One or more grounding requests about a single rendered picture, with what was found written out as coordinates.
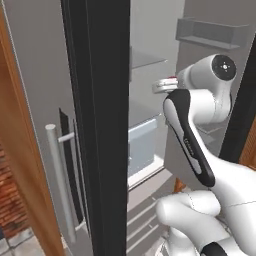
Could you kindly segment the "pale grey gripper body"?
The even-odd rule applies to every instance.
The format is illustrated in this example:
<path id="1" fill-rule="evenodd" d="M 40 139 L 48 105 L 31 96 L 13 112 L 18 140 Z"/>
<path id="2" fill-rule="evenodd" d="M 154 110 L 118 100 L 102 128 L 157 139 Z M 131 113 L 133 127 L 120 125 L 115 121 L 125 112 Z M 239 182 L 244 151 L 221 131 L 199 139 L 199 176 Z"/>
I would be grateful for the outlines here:
<path id="1" fill-rule="evenodd" d="M 178 87 L 178 80 L 176 77 L 160 79 L 152 85 L 152 91 L 155 94 L 169 93 Z"/>

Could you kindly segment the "glass fridge shelf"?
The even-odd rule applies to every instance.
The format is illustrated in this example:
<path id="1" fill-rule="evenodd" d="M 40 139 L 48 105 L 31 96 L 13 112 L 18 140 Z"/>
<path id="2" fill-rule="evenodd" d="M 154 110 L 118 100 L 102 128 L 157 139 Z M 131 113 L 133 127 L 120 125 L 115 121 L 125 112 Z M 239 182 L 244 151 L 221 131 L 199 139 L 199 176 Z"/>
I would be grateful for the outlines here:
<path id="1" fill-rule="evenodd" d="M 164 62 L 165 58 L 156 57 L 136 49 L 132 50 L 132 68 L 139 68 L 159 62 Z"/>

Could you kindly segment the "grey fridge interior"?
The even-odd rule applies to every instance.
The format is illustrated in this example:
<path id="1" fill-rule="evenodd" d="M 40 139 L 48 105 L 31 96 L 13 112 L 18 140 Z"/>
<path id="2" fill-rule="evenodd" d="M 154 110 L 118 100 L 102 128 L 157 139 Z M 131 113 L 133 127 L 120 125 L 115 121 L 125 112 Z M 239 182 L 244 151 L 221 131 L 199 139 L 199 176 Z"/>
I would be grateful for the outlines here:
<path id="1" fill-rule="evenodd" d="M 155 214 L 155 200 L 172 187 L 173 177 L 164 168 L 165 96 L 155 94 L 152 85 L 176 73 L 179 43 L 175 34 L 184 5 L 185 0 L 131 0 L 131 51 L 136 49 L 165 61 L 135 69 L 131 65 L 129 130 L 153 118 L 157 129 L 154 161 L 128 176 L 126 256 L 154 256 L 164 233 Z"/>

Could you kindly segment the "pale blue fridge drawer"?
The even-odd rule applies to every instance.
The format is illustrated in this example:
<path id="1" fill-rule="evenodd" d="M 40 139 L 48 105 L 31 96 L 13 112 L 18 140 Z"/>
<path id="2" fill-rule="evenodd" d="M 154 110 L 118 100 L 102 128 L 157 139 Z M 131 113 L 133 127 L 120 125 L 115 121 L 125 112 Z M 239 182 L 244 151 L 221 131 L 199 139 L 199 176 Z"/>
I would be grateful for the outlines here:
<path id="1" fill-rule="evenodd" d="M 139 172 L 154 161 L 157 120 L 147 120 L 129 130 L 128 176 Z"/>

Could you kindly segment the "grey fridge door black edge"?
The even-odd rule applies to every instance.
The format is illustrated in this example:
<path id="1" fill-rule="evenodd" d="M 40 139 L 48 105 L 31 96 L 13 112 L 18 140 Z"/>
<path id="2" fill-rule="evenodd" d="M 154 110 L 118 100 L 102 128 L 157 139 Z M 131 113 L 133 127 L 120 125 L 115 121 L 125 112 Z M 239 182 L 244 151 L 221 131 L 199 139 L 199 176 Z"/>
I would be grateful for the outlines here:
<path id="1" fill-rule="evenodd" d="M 69 256 L 126 256 L 131 0 L 0 0 Z M 76 242 L 45 126 L 55 124 Z"/>

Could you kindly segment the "grey fridge door with bin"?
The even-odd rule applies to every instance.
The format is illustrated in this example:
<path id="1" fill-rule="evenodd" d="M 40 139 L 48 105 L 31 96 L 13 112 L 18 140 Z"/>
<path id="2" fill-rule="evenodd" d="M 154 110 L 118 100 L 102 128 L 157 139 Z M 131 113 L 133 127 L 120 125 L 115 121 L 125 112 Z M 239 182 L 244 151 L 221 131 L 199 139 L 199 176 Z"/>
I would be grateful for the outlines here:
<path id="1" fill-rule="evenodd" d="M 235 61 L 237 76 L 231 88 L 231 115 L 219 124 L 200 126 L 199 132 L 211 153 L 236 163 L 256 114 L 256 0 L 186 0 L 184 16 L 201 22 L 212 33 L 217 32 L 215 24 L 229 33 L 248 27 L 244 44 L 236 49 L 183 41 L 177 62 L 181 70 L 214 53 L 227 54 Z"/>

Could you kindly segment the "grey door bin shelf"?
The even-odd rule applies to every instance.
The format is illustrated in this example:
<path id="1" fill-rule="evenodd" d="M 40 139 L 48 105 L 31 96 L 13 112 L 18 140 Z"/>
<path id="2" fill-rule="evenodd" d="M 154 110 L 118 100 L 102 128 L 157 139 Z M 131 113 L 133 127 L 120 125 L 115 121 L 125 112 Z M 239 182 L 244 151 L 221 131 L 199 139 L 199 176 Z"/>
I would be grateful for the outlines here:
<path id="1" fill-rule="evenodd" d="M 250 30 L 249 25 L 226 25 L 181 18 L 177 22 L 178 41 L 209 46 L 224 50 L 244 47 Z"/>

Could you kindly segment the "brown wooden cabinet panel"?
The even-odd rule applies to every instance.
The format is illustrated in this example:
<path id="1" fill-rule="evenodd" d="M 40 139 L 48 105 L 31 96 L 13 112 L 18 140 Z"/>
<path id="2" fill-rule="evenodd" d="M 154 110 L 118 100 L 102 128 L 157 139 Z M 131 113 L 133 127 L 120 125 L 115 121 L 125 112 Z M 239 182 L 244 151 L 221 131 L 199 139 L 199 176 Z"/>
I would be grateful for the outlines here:
<path id="1" fill-rule="evenodd" d="M 239 163 L 256 171 L 256 117 L 248 133 Z"/>
<path id="2" fill-rule="evenodd" d="M 27 210 L 29 223 L 46 256 L 64 256 L 25 93 L 0 5 L 0 140 Z"/>

